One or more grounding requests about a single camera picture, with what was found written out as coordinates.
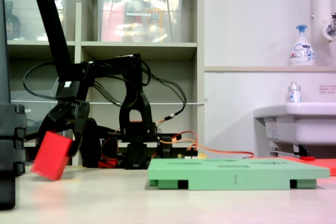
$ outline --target table surface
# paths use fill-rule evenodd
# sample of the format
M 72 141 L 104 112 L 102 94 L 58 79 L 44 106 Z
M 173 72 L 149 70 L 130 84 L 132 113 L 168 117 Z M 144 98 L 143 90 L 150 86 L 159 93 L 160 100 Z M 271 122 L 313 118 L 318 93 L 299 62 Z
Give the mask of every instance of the table surface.
M 157 190 L 147 171 L 67 167 L 61 180 L 27 172 L 0 223 L 336 223 L 336 177 L 317 189 Z

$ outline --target dark glass bottle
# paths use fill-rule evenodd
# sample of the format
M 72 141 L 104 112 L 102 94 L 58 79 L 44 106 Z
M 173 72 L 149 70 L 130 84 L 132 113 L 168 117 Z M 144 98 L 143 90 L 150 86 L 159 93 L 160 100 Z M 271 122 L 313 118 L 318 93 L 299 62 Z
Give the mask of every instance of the dark glass bottle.
M 20 38 L 20 21 L 15 15 L 13 15 L 12 1 L 5 1 L 5 15 L 7 39 Z

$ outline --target white sink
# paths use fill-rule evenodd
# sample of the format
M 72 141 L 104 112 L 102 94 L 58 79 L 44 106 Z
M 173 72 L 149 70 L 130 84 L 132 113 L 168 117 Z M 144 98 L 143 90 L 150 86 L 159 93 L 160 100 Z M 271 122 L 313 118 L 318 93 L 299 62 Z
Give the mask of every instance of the white sink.
M 273 142 L 336 145 L 336 103 L 285 103 L 256 109 L 254 117 L 264 120 Z

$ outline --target clear plastic container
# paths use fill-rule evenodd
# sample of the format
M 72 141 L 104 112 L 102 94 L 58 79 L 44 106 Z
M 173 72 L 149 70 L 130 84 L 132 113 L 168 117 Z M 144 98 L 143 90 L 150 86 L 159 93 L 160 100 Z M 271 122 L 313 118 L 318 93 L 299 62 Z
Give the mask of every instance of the clear plastic container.
M 37 94 L 54 97 L 58 87 L 58 80 L 56 80 L 51 90 L 34 91 Z M 27 134 L 36 132 L 43 119 L 53 107 L 56 106 L 57 101 L 43 99 L 36 97 L 27 91 L 11 91 L 10 99 L 14 104 L 21 104 L 25 107 L 27 116 Z
M 98 0 L 98 41 L 182 42 L 181 27 L 182 0 Z
M 75 1 L 55 0 L 67 40 L 74 40 Z M 9 10 L 6 11 L 6 21 L 9 19 L 6 24 L 7 34 L 13 25 L 10 19 L 14 20 L 16 27 L 18 26 L 14 35 L 7 36 L 9 40 L 48 40 L 36 0 L 5 0 L 6 4 L 11 6 L 11 13 Z

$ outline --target green tray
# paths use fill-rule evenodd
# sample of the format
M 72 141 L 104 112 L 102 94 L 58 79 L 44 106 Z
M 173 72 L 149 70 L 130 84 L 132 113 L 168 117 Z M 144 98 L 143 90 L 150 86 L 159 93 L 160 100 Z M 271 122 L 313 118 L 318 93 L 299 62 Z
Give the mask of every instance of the green tray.
M 330 171 L 282 158 L 160 159 L 148 168 L 150 186 L 189 190 L 276 190 L 316 188 Z

